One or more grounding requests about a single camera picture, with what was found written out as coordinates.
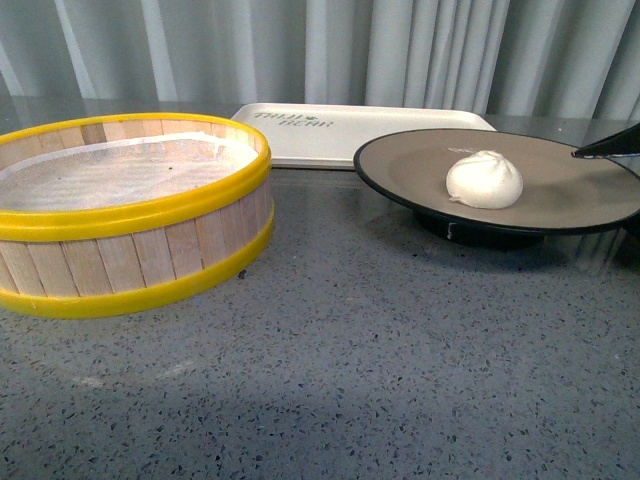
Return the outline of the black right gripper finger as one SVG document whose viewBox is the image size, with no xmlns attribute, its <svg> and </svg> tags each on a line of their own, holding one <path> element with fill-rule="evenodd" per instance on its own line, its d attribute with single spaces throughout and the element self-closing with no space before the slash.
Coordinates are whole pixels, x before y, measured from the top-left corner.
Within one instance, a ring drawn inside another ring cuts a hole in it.
<svg viewBox="0 0 640 480">
<path fill-rule="evenodd" d="M 640 124 L 583 146 L 571 153 L 574 158 L 604 159 L 636 157 L 640 153 Z"/>
</svg>

